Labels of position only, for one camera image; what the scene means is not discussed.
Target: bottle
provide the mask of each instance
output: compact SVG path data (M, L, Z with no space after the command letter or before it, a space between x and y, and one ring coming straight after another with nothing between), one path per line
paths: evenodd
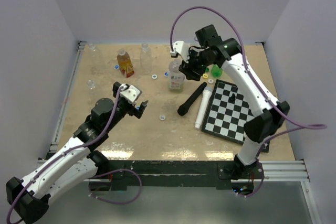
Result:
M152 71L152 50L147 43L142 44L140 65L144 73L150 73Z
M94 65L96 73L104 73L106 71L106 64L104 62L103 54L100 49L93 43L88 44L89 56Z
M86 84L89 89L89 104L94 106L99 99L104 98L103 92L93 80L88 80Z
M174 92L183 91L184 74L179 71L182 60L174 59L169 64L169 89Z
M213 77L219 78L222 75L222 73L223 73L223 70L218 65L212 66L211 74Z
M118 51L117 61L120 72L125 76L125 78L128 78L134 74L131 58L125 49L122 48Z

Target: green bottle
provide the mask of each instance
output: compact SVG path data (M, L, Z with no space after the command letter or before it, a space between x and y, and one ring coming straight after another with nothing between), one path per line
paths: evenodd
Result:
M219 78L222 75L222 73L223 73L223 70L218 65L212 66L211 74L213 77Z

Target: white microphone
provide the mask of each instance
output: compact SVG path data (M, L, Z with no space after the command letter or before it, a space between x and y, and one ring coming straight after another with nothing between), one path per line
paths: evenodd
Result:
M202 123L204 115L205 115L206 107L208 106L209 99L212 95L212 88L209 87L209 86L205 87L202 94L203 95L202 95L201 106L199 106L200 109L198 110L198 114L197 114L197 118L196 118L196 122L195 122L195 129L198 129L198 130L201 127L201 123Z

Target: checkered board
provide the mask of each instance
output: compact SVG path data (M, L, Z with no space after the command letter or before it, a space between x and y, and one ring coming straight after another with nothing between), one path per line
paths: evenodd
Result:
M229 98L235 94L236 99ZM249 105L237 86L216 80L203 120L202 131L238 144L243 144L244 124L253 119ZM263 150L268 152L269 144Z

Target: wooden table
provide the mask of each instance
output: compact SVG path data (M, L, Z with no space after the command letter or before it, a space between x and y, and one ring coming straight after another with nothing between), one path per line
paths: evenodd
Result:
M98 47L103 52L108 71L104 74L98 74L95 71L86 47L72 96L69 98L70 105L59 148L68 141L90 113L93 105L89 102L86 82L92 79L102 87L106 97L113 99L112 86L115 81L119 81L133 84L143 91L139 102L149 100L148 107L140 120L134 116L125 116L109 133L110 137L98 148L109 159L232 160L240 150L239 144L194 129L202 97L196 100L184 117L177 114L178 107L194 92L200 82L186 81L184 90L180 94L169 91L168 79L164 76L172 60L169 45L150 45L153 57L153 70L150 74L143 74L140 67L141 45L104 44ZM113 68L117 64L116 56L120 48L125 48L130 54L135 68L135 74L127 79L119 70ZM253 69L269 91L276 95L263 47L247 45L245 48ZM156 74L158 78L153 80L152 74ZM220 79L232 82L225 73ZM165 114L164 121L160 121L160 114ZM262 153L261 160L295 160L288 135L274 139L270 143L269 153Z

